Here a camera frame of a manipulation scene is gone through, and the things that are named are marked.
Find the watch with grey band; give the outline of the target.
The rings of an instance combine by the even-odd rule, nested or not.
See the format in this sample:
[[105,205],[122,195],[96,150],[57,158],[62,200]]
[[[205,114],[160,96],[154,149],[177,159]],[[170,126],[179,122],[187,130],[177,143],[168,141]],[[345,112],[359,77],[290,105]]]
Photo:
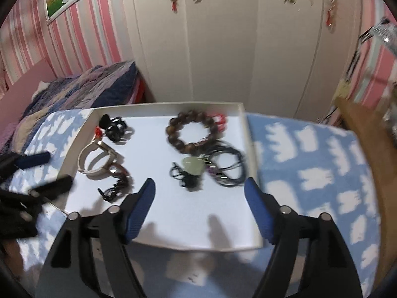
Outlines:
[[116,162],[118,153],[101,139],[94,139],[80,152],[77,170],[86,176],[105,174]]

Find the red knot orange gourd charm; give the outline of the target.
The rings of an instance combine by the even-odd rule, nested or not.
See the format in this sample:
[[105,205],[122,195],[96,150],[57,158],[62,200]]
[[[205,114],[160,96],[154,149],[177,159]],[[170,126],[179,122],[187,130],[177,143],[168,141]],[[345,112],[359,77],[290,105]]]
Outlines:
[[95,140],[100,140],[103,137],[103,132],[99,126],[96,126],[94,129],[94,138]]

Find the black hair claw clip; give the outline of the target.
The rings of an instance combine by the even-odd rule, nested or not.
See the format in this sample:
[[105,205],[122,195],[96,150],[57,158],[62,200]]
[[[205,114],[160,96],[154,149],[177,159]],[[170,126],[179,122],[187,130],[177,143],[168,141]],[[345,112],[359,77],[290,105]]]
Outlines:
[[133,128],[129,127],[120,116],[111,118],[107,114],[99,120],[99,128],[114,143],[125,141],[134,133]]

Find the blue polar bear blanket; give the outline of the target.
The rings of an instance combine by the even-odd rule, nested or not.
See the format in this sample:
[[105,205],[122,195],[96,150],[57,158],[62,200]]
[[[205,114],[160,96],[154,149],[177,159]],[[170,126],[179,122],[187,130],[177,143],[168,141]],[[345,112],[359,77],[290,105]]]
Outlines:
[[[56,176],[92,110],[50,114],[33,132],[26,153],[53,154],[49,167],[17,173],[13,191]],[[256,148],[261,189],[299,214],[332,215],[355,262],[363,297],[373,287],[380,247],[380,214],[371,168],[352,132],[275,116],[247,114]],[[51,205],[41,214],[39,235],[19,241],[22,285],[34,295],[42,265],[65,215]],[[132,264],[149,297],[251,297],[272,247],[236,253],[193,253],[132,243]]]

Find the striped purple blue quilt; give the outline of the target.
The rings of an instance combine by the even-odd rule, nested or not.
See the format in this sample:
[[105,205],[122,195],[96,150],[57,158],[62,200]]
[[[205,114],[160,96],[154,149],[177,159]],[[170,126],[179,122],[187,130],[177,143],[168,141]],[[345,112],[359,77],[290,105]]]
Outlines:
[[98,65],[75,77],[49,83],[27,104],[1,99],[1,154],[21,153],[42,123],[59,110],[88,109],[142,102],[145,81],[134,61]]

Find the wooden desk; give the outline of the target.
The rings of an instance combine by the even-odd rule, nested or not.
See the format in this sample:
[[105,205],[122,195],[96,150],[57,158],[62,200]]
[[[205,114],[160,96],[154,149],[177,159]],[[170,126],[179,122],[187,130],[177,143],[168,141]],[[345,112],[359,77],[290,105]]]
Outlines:
[[396,147],[379,112],[344,98],[337,98],[335,105],[346,127],[358,136],[372,170],[381,217],[378,286],[396,262]]

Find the white shallow tray box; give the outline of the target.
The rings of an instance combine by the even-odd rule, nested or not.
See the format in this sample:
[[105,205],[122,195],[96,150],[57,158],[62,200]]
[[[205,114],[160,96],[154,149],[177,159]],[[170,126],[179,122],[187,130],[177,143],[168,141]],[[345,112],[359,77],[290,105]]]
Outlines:
[[226,188],[206,173],[199,189],[188,191],[169,174],[174,163],[182,163],[183,155],[169,144],[165,130],[171,118],[187,110],[224,114],[227,126],[222,140],[242,152],[247,174],[256,177],[254,148],[241,103],[174,102],[96,108],[88,112],[63,160],[60,174],[72,175],[74,183],[68,194],[56,200],[56,207],[83,216],[102,213],[109,207],[99,191],[111,187],[114,179],[85,176],[77,170],[77,159],[92,140],[101,116],[119,116],[132,133],[112,148],[132,177],[131,192],[137,192],[148,178],[156,185],[155,199],[137,242],[173,250],[235,252],[260,248],[263,240],[242,186]]

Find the white wardrobe with ornaments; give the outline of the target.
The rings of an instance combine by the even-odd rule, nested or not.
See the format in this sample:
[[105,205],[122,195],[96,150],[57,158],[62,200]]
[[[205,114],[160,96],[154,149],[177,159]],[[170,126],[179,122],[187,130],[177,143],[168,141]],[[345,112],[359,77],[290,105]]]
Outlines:
[[361,0],[123,0],[158,102],[241,102],[319,121],[355,49]]

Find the wall power socket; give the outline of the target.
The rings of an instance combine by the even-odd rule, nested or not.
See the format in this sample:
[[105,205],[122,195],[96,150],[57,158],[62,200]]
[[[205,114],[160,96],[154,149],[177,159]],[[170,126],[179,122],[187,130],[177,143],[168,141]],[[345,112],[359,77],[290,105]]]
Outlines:
[[340,80],[338,83],[338,87],[335,92],[335,97],[336,98],[348,98],[350,91],[351,91],[351,82],[346,79]]

